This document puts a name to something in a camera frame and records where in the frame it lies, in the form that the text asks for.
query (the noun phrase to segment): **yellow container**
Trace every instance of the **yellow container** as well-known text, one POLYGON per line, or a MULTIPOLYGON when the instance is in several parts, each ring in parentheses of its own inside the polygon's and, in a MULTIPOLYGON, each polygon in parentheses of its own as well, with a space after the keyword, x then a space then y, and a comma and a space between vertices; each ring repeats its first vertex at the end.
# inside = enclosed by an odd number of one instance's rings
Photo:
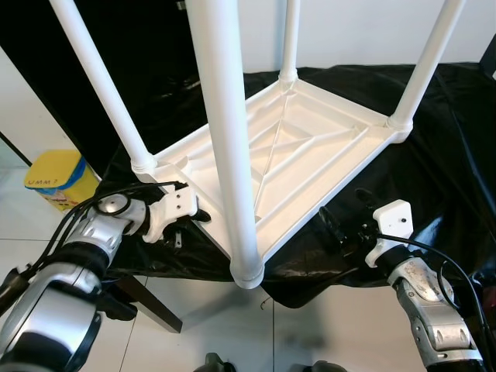
POLYGON ((63 211, 93 196, 98 180, 78 151, 50 150, 33 163, 24 186, 63 211))

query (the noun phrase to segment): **black cable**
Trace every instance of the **black cable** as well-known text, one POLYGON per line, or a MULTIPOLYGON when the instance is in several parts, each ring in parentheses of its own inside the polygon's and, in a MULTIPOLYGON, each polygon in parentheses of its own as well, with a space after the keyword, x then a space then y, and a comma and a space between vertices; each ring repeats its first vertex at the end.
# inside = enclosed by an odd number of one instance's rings
POLYGON ((439 270, 437 270, 437 283, 439 284, 439 288, 441 289, 441 292, 443 293, 444 299, 451 305, 451 307, 455 308, 456 310, 460 310, 460 306, 455 304, 451 300, 449 295, 446 293, 446 287, 445 287, 444 282, 443 282, 443 269, 447 263, 448 263, 448 261, 443 261, 443 263, 441 263, 441 267, 439 268, 439 270))
POLYGON ((57 247, 60 247, 64 244, 65 239, 71 232, 72 228, 78 221, 78 219, 84 214, 84 212, 89 209, 91 206, 93 206, 94 203, 98 202, 99 200, 103 198, 107 198, 108 196, 114 195, 114 194, 119 194, 123 192, 130 192, 130 191, 136 191, 136 190, 141 190, 145 188, 156 188, 160 186, 170 186, 170 185, 176 185, 180 184, 177 181, 167 181, 167 182, 158 182, 154 184, 131 184, 130 186, 126 186, 124 188, 119 188, 114 191, 109 191, 106 193, 103 193, 99 196, 93 196, 89 199, 86 199, 85 201, 81 202, 80 204, 76 205, 73 207, 63 218, 62 221, 60 222, 59 226, 55 229, 55 232, 53 233, 52 237, 50 238, 50 241, 46 245, 45 250, 41 253, 40 257, 36 262, 29 267, 27 270, 22 272, 23 277, 26 279, 29 279, 34 276, 34 274, 38 271, 44 260, 49 256, 50 251, 52 250, 53 245, 57 241, 57 237, 62 233, 62 237, 60 238, 59 243, 57 244, 57 247))
POLYGON ((406 244, 410 244, 413 246, 418 246, 420 248, 423 248, 424 250, 428 250, 429 252, 432 252, 432 253, 442 257, 444 260, 449 262, 455 268, 456 272, 460 275, 461 278, 463 278, 466 281, 466 283, 469 286, 470 293, 472 295, 472 299, 474 300, 475 310, 476 310, 476 314, 477 314, 477 321, 479 323, 479 327, 481 330, 480 331, 481 332, 481 342, 482 342, 483 347, 484 347, 483 358, 484 358, 484 361, 487 363, 487 367, 488 367, 489 371, 494 372, 492 357, 493 357, 493 355, 496 355, 496 349, 494 348, 494 345, 496 344, 496 342, 494 341, 494 336, 492 335, 491 329, 487 323, 487 319, 486 319, 486 316, 485 316, 484 311, 482 309, 482 305, 479 302, 477 292, 475 291, 474 286, 472 285, 472 282, 470 281, 470 278, 467 276, 465 271, 463 271, 463 269, 460 267, 460 265, 458 265, 458 263, 456 263, 455 260, 453 260, 450 256, 448 256, 444 252, 441 252, 440 250, 437 250, 436 248, 434 248, 432 246, 417 242, 417 241, 412 240, 412 239, 405 239, 405 238, 400 238, 398 236, 385 235, 385 234, 381 234, 381 233, 377 234, 377 238, 382 238, 382 239, 392 240, 392 241, 399 242, 399 243, 406 243, 406 244))

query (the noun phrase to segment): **black tablecloth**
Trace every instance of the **black tablecloth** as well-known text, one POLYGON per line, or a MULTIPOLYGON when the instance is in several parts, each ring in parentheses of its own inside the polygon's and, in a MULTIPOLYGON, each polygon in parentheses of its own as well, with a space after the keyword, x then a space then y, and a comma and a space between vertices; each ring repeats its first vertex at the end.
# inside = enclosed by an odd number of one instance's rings
MULTIPOLYGON (((365 107, 390 115, 413 66, 302 68, 299 77, 365 107)), ((277 79, 277 72, 245 75, 249 97, 277 79)), ((170 146, 207 122, 199 85, 168 81, 136 117, 152 152, 170 146)), ((496 283, 496 84, 477 64, 442 64, 436 70, 402 144, 390 145, 328 205, 349 244, 343 246, 319 215, 310 220, 266 265, 262 287, 275 301, 300 307, 331 284, 385 285, 380 273, 363 263, 353 239, 373 208, 395 199, 411 203, 413 238, 447 252, 482 285, 496 283), (336 275, 359 266, 346 275, 336 275)), ((137 179, 120 148, 99 188, 117 188, 137 179)), ((158 200, 160 191, 136 197, 158 200)), ((190 222, 155 244, 126 236, 111 274, 141 274, 208 281, 231 281, 228 259, 190 222)), ((421 253, 431 265, 437 257, 421 253)))

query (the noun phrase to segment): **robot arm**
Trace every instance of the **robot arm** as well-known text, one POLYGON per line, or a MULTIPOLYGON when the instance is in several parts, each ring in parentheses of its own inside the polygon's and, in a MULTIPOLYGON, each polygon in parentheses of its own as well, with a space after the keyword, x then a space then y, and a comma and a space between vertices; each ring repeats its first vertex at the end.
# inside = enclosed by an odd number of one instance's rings
POLYGON ((0 332, 0 372, 71 372, 85 363, 101 325, 96 300, 122 240, 139 234, 157 241, 170 223, 198 214, 190 187, 170 189, 150 206, 125 195, 102 199, 50 256, 31 284, 13 275, 0 291, 9 303, 9 289, 24 289, 0 332))
MULTIPOLYGON (((406 201, 379 208, 374 219, 382 234, 409 238, 413 233, 412 211, 406 201)), ((403 244, 378 239, 365 261, 382 270, 396 290, 428 372, 486 371, 467 324, 445 299, 437 273, 422 258, 413 257, 403 244)), ((453 300, 453 289, 444 277, 442 281, 453 300)))

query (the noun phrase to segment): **white pvc pipe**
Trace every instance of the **white pvc pipe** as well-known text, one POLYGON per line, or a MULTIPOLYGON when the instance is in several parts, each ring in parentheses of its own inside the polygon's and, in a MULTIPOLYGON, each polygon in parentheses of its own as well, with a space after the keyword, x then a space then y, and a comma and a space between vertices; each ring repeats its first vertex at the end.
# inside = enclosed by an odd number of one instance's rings
POLYGON ((300 0, 288 0, 286 23, 284 25, 284 54, 279 73, 281 82, 290 84, 298 78, 296 52, 298 48, 298 27, 300 23, 300 0))
POLYGON ((224 217, 231 273, 241 288, 264 277, 257 251, 246 106, 236 0, 186 0, 224 217))
POLYGON ((453 32, 464 3, 465 0, 445 0, 420 60, 413 70, 412 77, 398 103, 398 107, 388 120, 390 127, 405 131, 407 132, 406 135, 412 130, 413 115, 450 40, 449 37, 453 32))
POLYGON ((138 171, 155 168, 157 162, 146 149, 136 130, 74 1, 50 0, 50 4, 115 131, 119 134, 133 168, 138 171))

